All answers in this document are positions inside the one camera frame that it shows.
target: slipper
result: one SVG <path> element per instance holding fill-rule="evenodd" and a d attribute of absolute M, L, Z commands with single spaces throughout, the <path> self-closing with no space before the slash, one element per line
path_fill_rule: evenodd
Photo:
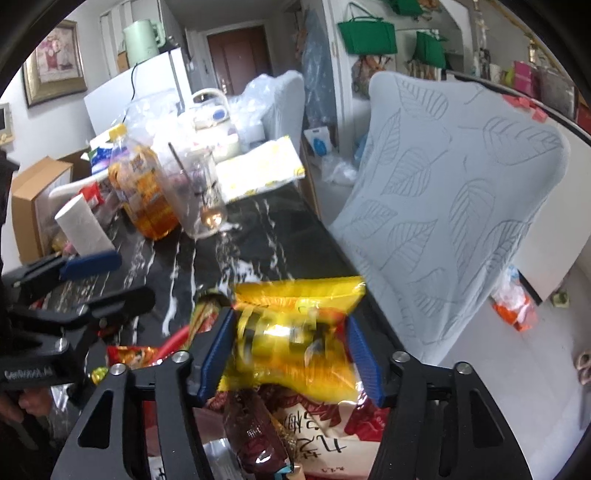
<path fill-rule="evenodd" d="M 591 367 L 583 368 L 579 371 L 579 383 L 585 386 L 589 382 L 591 382 Z"/>
<path fill-rule="evenodd" d="M 581 353 L 574 361 L 574 367 L 577 372 L 581 371 L 583 368 L 591 367 L 591 350 L 586 350 Z"/>

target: yellow snack bag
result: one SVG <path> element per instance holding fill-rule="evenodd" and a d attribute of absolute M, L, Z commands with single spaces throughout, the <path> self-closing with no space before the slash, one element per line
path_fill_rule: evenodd
<path fill-rule="evenodd" d="M 279 384 L 317 401 L 358 397 L 353 365 L 332 319 L 243 304 L 220 390 Z"/>
<path fill-rule="evenodd" d="M 238 306 L 251 303 L 279 312 L 301 314 L 307 314 L 311 308 L 349 314 L 364 295 L 365 282 L 361 277 L 281 280 L 236 286 Z M 341 320 L 342 316 L 335 316 L 333 323 Z"/>

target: brown door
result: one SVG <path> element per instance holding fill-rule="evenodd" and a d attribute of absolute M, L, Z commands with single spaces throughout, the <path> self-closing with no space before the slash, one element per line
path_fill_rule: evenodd
<path fill-rule="evenodd" d="M 253 78 L 272 74 L 264 27 L 218 33 L 207 40 L 217 84 L 226 95 L 240 95 Z"/>

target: human hand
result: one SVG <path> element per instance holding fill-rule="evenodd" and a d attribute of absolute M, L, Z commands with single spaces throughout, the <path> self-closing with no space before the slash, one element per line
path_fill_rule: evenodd
<path fill-rule="evenodd" d="M 52 405 L 53 398 L 48 388 L 26 388 L 18 399 L 18 406 L 6 394 L 0 394 L 0 415 L 18 423 L 24 418 L 21 408 L 36 417 L 44 417 L 49 415 Z"/>

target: cardboard box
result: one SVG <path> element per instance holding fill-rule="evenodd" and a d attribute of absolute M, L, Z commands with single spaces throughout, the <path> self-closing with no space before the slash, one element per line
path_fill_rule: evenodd
<path fill-rule="evenodd" d="M 72 163 L 46 157 L 12 181 L 12 225 L 23 264 L 51 253 L 57 232 L 54 217 L 63 205 L 51 205 L 49 193 L 72 181 Z"/>
<path fill-rule="evenodd" d="M 90 177 L 90 162 L 88 160 L 82 160 L 81 156 L 84 153 L 88 153 L 90 148 L 79 150 L 77 152 L 66 155 L 65 157 L 58 158 L 58 161 L 64 161 L 72 164 L 72 181 L 78 181 Z"/>
<path fill-rule="evenodd" d="M 129 70 L 129 61 L 127 60 L 126 51 L 122 51 L 119 55 L 117 55 L 117 69 L 119 70 L 119 73 Z"/>

